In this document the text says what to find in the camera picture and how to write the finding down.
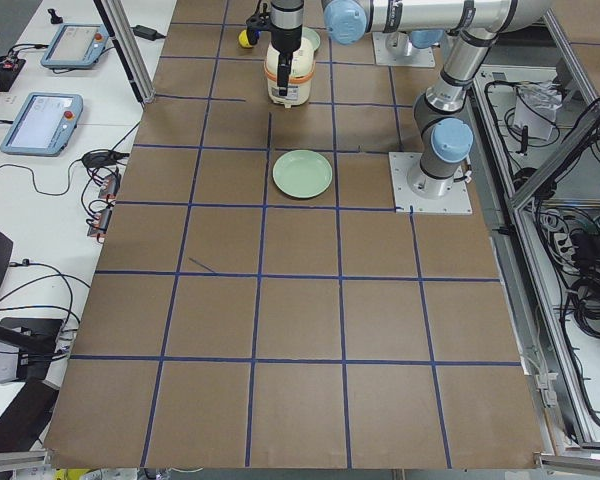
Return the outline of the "green plate near arm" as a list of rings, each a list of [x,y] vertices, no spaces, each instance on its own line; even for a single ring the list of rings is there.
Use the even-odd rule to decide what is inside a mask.
[[[302,36],[311,43],[314,51],[317,51],[319,49],[321,45],[321,38],[316,30],[310,27],[304,27],[302,30]]]
[[[276,160],[272,175],[275,185],[284,194],[309,199],[329,188],[333,169],[329,161],[317,152],[293,150]]]

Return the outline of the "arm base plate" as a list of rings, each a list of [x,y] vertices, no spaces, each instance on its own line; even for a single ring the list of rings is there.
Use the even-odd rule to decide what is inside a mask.
[[[389,164],[397,213],[471,215],[467,184],[455,176],[433,179],[421,169],[421,153],[390,152]]]
[[[419,49],[403,32],[373,34],[375,63],[380,66],[433,68],[435,57],[431,47]]]

